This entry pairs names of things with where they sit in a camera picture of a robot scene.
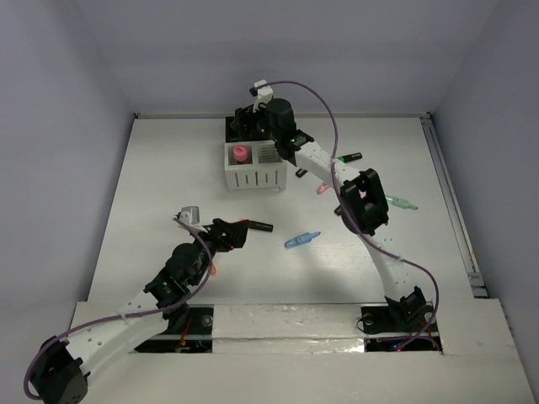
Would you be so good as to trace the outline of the orange cap black highlighter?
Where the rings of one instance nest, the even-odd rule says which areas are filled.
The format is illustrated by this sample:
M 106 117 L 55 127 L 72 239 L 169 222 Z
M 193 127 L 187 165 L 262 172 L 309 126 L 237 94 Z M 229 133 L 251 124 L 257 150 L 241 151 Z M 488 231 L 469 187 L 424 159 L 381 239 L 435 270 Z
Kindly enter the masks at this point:
M 253 231 L 272 232 L 274 230 L 274 226 L 269 223 L 252 221 L 249 219 L 242 219 L 242 222 L 245 222 L 248 228 Z

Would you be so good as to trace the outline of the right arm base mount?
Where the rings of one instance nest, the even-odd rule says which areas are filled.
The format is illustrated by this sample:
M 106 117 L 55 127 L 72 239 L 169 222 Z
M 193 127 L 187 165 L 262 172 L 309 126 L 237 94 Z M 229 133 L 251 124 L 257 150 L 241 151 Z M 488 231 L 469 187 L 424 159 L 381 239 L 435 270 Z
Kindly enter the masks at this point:
M 439 330 L 431 320 L 434 307 L 417 293 L 385 305 L 362 306 L 355 326 L 369 352 L 441 352 Z

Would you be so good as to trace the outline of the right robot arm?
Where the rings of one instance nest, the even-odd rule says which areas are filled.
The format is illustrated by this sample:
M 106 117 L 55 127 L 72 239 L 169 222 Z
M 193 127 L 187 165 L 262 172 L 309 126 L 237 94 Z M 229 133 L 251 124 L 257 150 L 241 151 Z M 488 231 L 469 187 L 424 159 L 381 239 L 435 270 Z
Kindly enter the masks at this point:
M 362 311 L 364 331 L 416 331 L 426 307 L 424 294 L 410 281 L 404 260 L 387 250 L 390 242 L 375 239 L 376 230 L 389 220 L 378 173 L 371 168 L 359 171 L 332 157 L 297 127 L 291 104 L 283 98 L 274 98 L 258 108 L 249 105 L 236 109 L 234 116 L 227 118 L 226 139 L 272 141 L 281 159 L 315 175 L 337 192 L 341 220 L 366 245 L 387 303 Z

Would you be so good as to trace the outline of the green cap black highlighter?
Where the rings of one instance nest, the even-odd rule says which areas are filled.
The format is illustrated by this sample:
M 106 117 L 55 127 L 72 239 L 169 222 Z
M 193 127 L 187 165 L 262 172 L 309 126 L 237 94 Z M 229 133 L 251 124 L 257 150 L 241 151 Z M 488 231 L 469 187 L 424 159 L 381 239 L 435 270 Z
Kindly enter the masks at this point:
M 342 163 L 349 163 L 349 162 L 355 162 L 360 160 L 363 157 L 361 152 L 355 152 L 346 154 L 343 156 L 339 156 L 336 158 L 336 161 L 342 162 Z

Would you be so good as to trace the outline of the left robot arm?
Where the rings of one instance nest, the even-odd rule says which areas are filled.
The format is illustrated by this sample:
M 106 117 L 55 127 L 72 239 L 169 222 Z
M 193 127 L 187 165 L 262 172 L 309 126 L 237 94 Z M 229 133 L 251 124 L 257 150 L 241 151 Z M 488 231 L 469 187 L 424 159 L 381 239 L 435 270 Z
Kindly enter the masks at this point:
M 188 302 L 208 282 L 217 253 L 244 246 L 250 222 L 215 219 L 191 225 L 174 221 L 194 240 L 181 243 L 163 268 L 115 313 L 45 340 L 24 375 L 24 393 L 44 403 L 79 403 L 99 371 L 160 332 L 178 332 L 188 320 Z

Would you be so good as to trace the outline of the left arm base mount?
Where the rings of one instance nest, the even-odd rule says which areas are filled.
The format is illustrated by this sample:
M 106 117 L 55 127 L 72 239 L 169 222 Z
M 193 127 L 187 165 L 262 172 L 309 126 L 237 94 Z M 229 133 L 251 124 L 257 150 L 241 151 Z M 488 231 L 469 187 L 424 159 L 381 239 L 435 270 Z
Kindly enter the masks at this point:
M 134 348 L 139 354 L 209 354 L 213 350 L 214 306 L 191 306 L 168 328 Z

